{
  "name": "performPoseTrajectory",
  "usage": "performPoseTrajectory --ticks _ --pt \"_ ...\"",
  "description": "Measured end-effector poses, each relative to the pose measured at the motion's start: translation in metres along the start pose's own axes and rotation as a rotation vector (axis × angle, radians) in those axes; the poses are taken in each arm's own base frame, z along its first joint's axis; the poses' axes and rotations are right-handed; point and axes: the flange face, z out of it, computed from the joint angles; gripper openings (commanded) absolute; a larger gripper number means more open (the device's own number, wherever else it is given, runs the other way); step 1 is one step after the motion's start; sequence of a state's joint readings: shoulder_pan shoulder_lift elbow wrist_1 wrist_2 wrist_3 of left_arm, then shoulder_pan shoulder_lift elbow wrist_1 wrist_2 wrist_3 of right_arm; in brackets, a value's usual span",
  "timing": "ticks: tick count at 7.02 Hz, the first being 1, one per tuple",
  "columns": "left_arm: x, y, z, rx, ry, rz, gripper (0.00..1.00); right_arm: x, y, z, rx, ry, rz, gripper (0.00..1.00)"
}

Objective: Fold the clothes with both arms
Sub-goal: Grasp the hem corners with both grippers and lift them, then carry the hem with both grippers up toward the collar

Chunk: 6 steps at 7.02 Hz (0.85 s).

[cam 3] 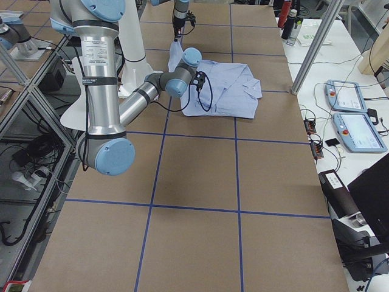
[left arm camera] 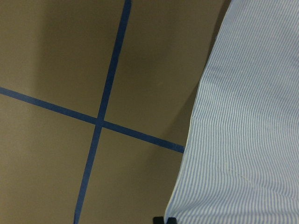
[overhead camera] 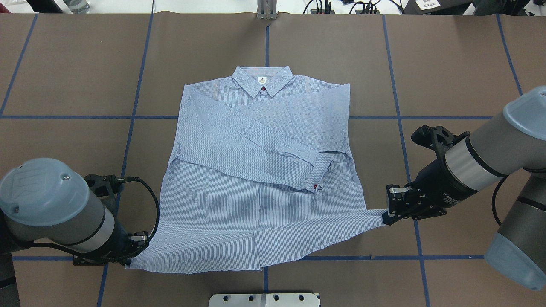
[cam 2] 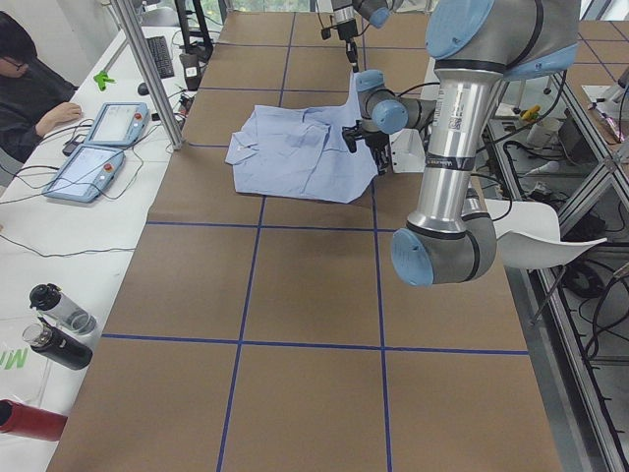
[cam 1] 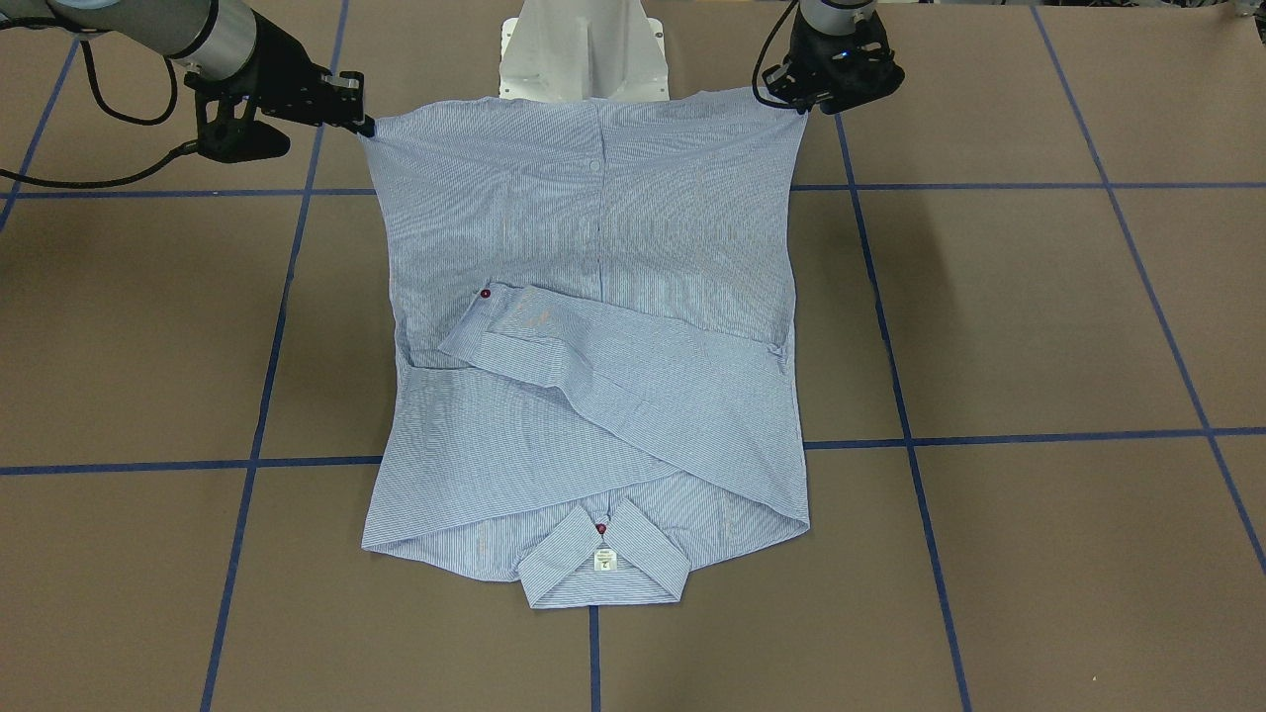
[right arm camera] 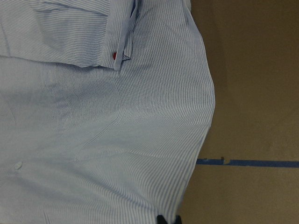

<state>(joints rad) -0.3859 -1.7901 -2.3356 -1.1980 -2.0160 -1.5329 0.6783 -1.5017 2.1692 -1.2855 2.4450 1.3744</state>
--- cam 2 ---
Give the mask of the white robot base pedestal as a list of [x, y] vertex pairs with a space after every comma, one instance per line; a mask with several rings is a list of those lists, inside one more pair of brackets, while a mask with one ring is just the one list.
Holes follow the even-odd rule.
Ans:
[[418, 130], [403, 129], [390, 135], [389, 139], [394, 173], [424, 172], [426, 153]]

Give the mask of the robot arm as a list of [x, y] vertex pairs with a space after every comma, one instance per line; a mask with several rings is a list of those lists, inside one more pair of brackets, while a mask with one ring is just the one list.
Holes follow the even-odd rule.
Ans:
[[354, 73], [358, 65], [358, 49], [355, 38], [359, 36], [355, 15], [360, 15], [370, 26], [381, 28], [388, 20], [391, 11], [384, 0], [332, 0], [332, 23], [327, 30], [335, 30], [340, 40], [345, 42], [347, 59]]
[[484, 275], [494, 225], [470, 183], [484, 121], [501, 82], [567, 70], [578, 49], [577, 1], [440, 1], [427, 52], [439, 89], [417, 208], [391, 242], [398, 276], [412, 286]]

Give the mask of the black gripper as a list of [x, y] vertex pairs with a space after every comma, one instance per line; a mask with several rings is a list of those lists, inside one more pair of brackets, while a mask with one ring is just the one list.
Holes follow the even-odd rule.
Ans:
[[370, 149], [377, 168], [377, 175], [385, 175], [391, 164], [391, 145], [387, 134], [382, 132], [363, 132], [363, 139]]
[[354, 37], [357, 35], [357, 24], [355, 20], [349, 20], [336, 24], [336, 30], [341, 40], [345, 42], [345, 50], [348, 61], [351, 62], [353, 73], [359, 72], [357, 61], [357, 48]]

